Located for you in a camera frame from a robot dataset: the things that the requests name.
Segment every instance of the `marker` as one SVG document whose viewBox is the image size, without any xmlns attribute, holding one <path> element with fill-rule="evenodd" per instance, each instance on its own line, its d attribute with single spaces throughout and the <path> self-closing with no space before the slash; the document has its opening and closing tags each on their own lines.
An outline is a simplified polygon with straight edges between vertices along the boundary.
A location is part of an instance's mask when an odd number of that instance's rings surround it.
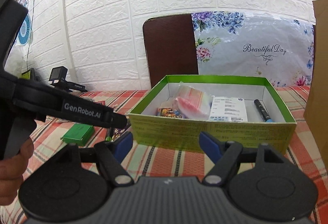
<svg viewBox="0 0 328 224">
<path fill-rule="evenodd" d="M 254 100 L 254 104 L 265 122 L 274 122 L 258 99 Z"/>
</svg>

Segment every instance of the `black decorative flourish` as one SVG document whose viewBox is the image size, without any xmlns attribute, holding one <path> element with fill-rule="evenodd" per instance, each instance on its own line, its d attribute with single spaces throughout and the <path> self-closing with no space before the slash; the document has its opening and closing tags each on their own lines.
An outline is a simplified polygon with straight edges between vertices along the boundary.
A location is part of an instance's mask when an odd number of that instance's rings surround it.
<svg viewBox="0 0 328 224">
<path fill-rule="evenodd" d="M 271 61 L 271 60 L 273 60 L 273 58 L 271 58 L 271 57 L 277 57 L 277 56 L 273 56 L 273 55 L 268 55 L 268 56 L 265 56 L 265 55 L 260 55 L 260 56 L 255 56 L 254 55 L 254 57 L 263 57 L 263 61 L 266 61 L 266 63 L 265 63 L 265 65 L 267 65 L 268 66 L 268 62 L 269 61 Z"/>
</svg>

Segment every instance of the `plaid tablecloth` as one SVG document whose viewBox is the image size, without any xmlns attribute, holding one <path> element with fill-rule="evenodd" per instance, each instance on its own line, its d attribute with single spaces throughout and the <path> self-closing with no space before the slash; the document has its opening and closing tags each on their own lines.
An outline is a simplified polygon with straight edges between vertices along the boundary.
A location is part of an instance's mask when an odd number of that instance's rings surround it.
<svg viewBox="0 0 328 224">
<path fill-rule="evenodd" d="M 304 171 L 317 185 L 319 199 L 311 214 L 315 223 L 328 223 L 328 177 L 315 140 L 303 118 L 309 87 L 277 88 L 280 96 L 291 110 L 297 121 L 296 131 L 292 137 L 286 157 Z M 96 101 L 106 101 L 106 105 L 116 108 L 119 113 L 127 113 L 147 91 L 94 92 L 81 96 L 89 96 Z M 31 135 L 35 151 L 30 159 L 24 178 L 27 178 L 55 152 L 64 146 L 60 140 L 73 123 L 58 123 L 50 118 L 46 123 L 38 123 Z M 87 144 L 93 146 L 104 140 L 106 130 L 95 127 L 95 133 Z M 156 147 L 138 145 L 133 148 L 122 163 L 130 175 L 137 180 L 140 175 L 146 176 L 188 176 L 197 175 L 200 179 L 212 168 L 213 163 L 204 154 L 167 150 Z M 83 167 L 96 172 L 94 164 L 83 164 Z M 252 168 L 252 164 L 244 164 L 241 170 Z M 3 224 L 19 224 L 26 220 L 17 199 L 7 207 L 0 207 L 0 218 Z"/>
</svg>

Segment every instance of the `yellow-green box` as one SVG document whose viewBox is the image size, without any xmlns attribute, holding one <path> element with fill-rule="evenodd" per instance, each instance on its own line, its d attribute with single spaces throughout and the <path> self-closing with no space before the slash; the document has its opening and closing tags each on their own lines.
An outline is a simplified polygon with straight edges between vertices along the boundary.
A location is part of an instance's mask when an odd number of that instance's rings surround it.
<svg viewBox="0 0 328 224">
<path fill-rule="evenodd" d="M 214 96 L 245 99 L 248 122 L 203 121 L 156 116 L 160 104 L 173 97 L 179 83 Z M 273 123 L 265 123 L 254 100 L 266 108 Z M 271 83 L 263 77 L 216 75 L 167 75 L 131 110 L 134 139 L 139 144 L 201 152 L 198 136 L 210 132 L 219 140 L 234 140 L 245 147 L 267 142 L 285 153 L 296 121 Z"/>
</svg>

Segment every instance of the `round black disc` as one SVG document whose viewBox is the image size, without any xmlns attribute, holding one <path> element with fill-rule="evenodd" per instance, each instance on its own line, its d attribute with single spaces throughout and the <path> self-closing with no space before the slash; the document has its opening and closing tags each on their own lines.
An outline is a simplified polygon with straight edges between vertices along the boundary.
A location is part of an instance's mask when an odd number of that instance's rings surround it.
<svg viewBox="0 0 328 224">
<path fill-rule="evenodd" d="M 246 214 L 277 222 L 308 217 L 318 197 L 314 183 L 297 167 L 273 163 L 236 175 L 228 191 Z"/>
<path fill-rule="evenodd" d="M 73 221 L 100 208 L 106 181 L 79 166 L 59 163 L 37 170 L 21 186 L 18 198 L 29 217 L 45 222 Z"/>
</svg>

